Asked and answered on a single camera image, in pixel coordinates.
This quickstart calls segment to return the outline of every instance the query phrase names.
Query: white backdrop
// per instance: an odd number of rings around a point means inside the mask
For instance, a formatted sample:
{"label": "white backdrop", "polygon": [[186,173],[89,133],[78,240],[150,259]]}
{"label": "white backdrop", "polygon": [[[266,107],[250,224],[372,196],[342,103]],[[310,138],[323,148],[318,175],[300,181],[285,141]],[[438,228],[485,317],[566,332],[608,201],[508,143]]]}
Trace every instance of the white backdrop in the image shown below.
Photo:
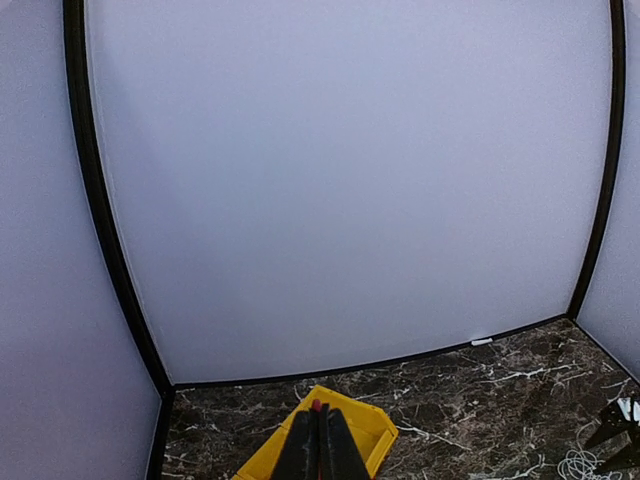
{"label": "white backdrop", "polygon": [[160,398],[82,185],[62,2],[0,11],[0,478],[144,477]]}
{"label": "white backdrop", "polygon": [[112,202],[174,381],[566,310],[603,167],[607,2],[88,8]]}
{"label": "white backdrop", "polygon": [[640,8],[625,13],[627,89],[620,165],[604,245],[578,320],[640,378]]}

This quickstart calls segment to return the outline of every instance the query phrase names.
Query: white cable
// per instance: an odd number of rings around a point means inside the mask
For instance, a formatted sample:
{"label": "white cable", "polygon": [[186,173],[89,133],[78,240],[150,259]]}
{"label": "white cable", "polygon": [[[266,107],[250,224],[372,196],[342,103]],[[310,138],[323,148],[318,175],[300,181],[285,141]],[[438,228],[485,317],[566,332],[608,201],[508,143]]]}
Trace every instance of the white cable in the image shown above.
{"label": "white cable", "polygon": [[585,450],[569,450],[566,457],[558,464],[558,475],[564,480],[622,480],[620,472],[609,472],[603,475],[593,473],[598,464],[593,453]]}

